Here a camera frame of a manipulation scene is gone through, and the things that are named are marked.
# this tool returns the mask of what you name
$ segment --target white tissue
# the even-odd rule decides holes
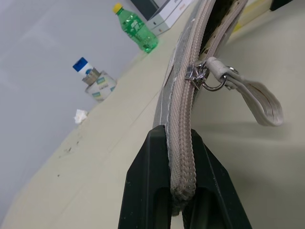
[[[82,121],[84,121],[87,118],[87,114],[88,112],[77,109],[74,117],[75,123],[80,124]]]

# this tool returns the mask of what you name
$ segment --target white wall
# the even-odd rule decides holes
[[[75,128],[76,109],[96,105],[72,65],[83,56],[117,79],[138,52],[112,13],[116,1],[1,1],[0,223],[18,190]]]

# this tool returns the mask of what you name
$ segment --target beige table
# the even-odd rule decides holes
[[[126,172],[153,123],[167,63],[192,10],[141,55],[16,196],[2,229],[117,228]],[[222,60],[282,102],[286,124],[257,125],[237,92],[200,92],[193,128],[228,169],[253,228],[304,228],[305,4],[233,35]],[[172,228],[182,228],[173,219]]]

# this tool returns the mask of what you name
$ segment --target plastic bottle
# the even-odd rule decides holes
[[[158,38],[146,27],[144,22],[133,12],[123,9],[117,3],[112,11],[118,15],[121,27],[138,44],[141,50],[150,53],[158,44]]]

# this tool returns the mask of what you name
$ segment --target yellow bottle cap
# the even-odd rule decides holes
[[[120,3],[116,3],[115,6],[113,7],[112,11],[114,13],[119,12],[119,10],[122,8],[123,6]]]

